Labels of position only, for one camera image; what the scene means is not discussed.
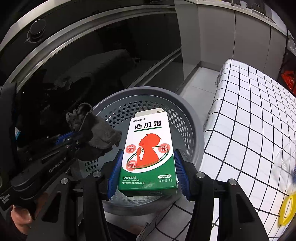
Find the person left hand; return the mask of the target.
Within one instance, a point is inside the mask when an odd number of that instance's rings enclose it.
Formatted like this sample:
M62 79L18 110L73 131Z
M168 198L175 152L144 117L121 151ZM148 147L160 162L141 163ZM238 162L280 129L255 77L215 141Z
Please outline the person left hand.
M27 209L12 206L11 218L16 228L24 235L31 229L33 219Z

